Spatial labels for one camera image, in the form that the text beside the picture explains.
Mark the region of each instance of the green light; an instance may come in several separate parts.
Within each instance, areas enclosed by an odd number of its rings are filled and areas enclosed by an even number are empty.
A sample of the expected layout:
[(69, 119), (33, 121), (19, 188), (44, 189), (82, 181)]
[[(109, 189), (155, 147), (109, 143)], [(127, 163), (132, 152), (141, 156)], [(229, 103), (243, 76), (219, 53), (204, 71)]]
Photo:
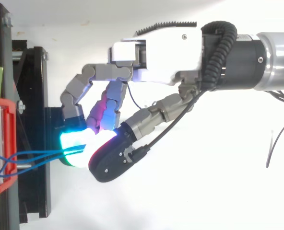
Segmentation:
[(82, 153), (65, 157), (70, 165), (77, 168), (84, 168), (88, 167), (89, 160), (94, 152), (114, 136), (116, 136), (116, 133), (110, 130), (102, 130), (99, 134), (95, 135), (92, 129), (87, 128), (82, 131), (62, 133), (60, 141), (63, 149), (77, 145), (86, 145)]

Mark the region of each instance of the red bracket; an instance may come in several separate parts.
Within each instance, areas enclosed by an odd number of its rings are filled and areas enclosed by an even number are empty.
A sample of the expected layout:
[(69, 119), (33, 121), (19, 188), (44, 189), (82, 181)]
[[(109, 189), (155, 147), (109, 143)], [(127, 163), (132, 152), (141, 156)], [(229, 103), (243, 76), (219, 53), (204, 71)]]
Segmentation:
[[(9, 158), (16, 153), (16, 105), (14, 102), (0, 98), (0, 106), (2, 107), (3, 117), (3, 152), (4, 157)], [(4, 175), (9, 175), (17, 172), (15, 163), (8, 163)], [(0, 184), (0, 193), (9, 188), (17, 179), (17, 176), (4, 178)]]

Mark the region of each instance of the white wall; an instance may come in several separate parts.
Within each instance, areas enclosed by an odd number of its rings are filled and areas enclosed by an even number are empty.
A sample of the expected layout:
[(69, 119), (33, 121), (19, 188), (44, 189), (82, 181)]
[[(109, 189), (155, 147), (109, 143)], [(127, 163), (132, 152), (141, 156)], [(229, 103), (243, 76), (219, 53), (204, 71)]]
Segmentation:
[[(239, 33), (284, 32), (284, 0), (3, 0), (13, 39), (43, 46), (49, 105), (86, 63), (106, 62), (107, 48), (161, 21), (227, 20)], [(86, 114), (106, 83), (82, 100)], [(177, 88), (132, 83), (138, 104)], [(127, 96), (122, 119), (136, 111)], [(88, 170), (51, 164), (52, 213), (30, 216), (22, 230), (284, 230), (284, 134), (269, 169), (270, 130), (284, 125), (284, 104), (264, 92), (209, 92), (194, 110), (120, 178), (98, 183)], [(151, 141), (166, 124), (145, 137)]]

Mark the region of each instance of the cyan glowing object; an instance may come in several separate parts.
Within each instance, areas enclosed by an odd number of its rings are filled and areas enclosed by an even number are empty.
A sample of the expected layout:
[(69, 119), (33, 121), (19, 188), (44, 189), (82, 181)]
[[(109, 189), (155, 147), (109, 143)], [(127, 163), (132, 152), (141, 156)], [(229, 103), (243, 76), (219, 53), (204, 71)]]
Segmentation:
[(65, 157), (70, 165), (84, 168), (88, 167), (89, 160), (96, 150), (114, 136), (116, 136), (114, 131), (102, 130), (95, 135), (92, 129), (87, 128), (78, 132), (62, 133), (60, 135), (60, 141), (63, 149), (77, 145), (86, 145), (82, 153)]

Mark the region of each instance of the robotic hand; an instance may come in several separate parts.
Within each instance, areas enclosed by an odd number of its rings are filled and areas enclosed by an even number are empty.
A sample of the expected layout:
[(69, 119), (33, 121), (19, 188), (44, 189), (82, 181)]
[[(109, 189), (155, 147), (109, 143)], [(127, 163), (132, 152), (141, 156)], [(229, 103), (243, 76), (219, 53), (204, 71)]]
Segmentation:
[[(109, 49), (108, 64), (88, 64), (61, 95), (69, 130), (87, 126), (116, 136), (96, 151), (89, 169), (100, 182), (111, 181), (143, 158), (205, 91), (284, 90), (284, 33), (237, 34), (228, 22), (160, 23), (137, 31)], [(92, 81), (110, 81), (88, 118), (78, 104)], [(141, 109), (118, 127), (128, 81), (181, 82), (179, 93)], [(162, 122), (174, 122), (149, 145), (134, 150), (133, 142)]]

